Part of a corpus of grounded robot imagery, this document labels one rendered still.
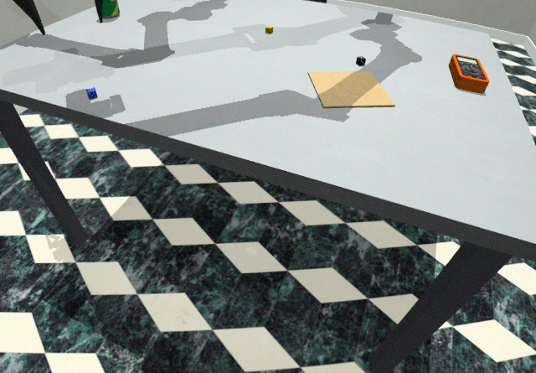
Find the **green and yellow drink can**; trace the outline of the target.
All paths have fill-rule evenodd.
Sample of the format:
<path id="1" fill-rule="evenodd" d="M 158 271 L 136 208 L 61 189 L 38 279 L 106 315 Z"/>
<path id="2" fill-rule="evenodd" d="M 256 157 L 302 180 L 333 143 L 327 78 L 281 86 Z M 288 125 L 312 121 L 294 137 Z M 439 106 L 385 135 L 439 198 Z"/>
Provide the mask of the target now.
<path id="1" fill-rule="evenodd" d="M 103 0 L 102 2 L 102 18 L 115 18 L 120 13 L 117 0 Z"/>

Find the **blue die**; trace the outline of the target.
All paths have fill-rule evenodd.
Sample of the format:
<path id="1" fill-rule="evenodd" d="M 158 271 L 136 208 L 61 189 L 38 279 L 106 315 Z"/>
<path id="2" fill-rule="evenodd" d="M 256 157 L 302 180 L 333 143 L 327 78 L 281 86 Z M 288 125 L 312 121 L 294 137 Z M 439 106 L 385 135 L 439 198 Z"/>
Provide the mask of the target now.
<path id="1" fill-rule="evenodd" d="M 87 89 L 86 91 L 87 91 L 87 95 L 88 95 L 89 99 L 97 98 L 95 87 Z"/>

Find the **tan mat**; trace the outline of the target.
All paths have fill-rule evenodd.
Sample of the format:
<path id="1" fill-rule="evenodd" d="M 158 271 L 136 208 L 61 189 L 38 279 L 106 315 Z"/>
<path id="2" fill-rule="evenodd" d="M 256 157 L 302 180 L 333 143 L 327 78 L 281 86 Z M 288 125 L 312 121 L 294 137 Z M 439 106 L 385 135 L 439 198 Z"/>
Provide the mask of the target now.
<path id="1" fill-rule="evenodd" d="M 370 71 L 308 72 L 323 108 L 395 106 Z"/>

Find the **orange multimeter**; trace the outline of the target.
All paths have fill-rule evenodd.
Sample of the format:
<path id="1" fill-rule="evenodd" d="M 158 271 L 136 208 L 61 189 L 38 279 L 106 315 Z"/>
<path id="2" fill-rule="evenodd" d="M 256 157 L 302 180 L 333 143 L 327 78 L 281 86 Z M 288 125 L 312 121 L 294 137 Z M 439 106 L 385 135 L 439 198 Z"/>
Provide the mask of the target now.
<path id="1" fill-rule="evenodd" d="M 457 89 L 481 94 L 485 92 L 489 79 L 478 59 L 453 54 L 449 69 Z"/>

